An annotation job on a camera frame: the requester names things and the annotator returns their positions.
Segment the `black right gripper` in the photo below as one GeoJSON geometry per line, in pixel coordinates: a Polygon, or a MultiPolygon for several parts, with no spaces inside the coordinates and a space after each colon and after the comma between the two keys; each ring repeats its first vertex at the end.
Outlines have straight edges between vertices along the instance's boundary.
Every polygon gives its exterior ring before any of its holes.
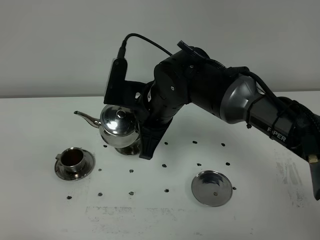
{"type": "Polygon", "coordinates": [[[190,103],[189,79],[155,79],[143,83],[135,111],[139,127],[139,158],[150,160],[172,118],[190,103]]]}

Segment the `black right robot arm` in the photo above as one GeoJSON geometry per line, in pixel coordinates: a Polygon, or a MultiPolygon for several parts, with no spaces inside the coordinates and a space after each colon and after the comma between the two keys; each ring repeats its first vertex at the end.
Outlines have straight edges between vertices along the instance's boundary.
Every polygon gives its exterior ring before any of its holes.
{"type": "Polygon", "coordinates": [[[313,195],[320,197],[320,117],[301,103],[277,97],[247,67],[225,67],[198,47],[180,51],[154,68],[139,98],[140,157],[151,159],[174,115],[195,104],[228,124],[245,122],[309,163],[313,195]]]}

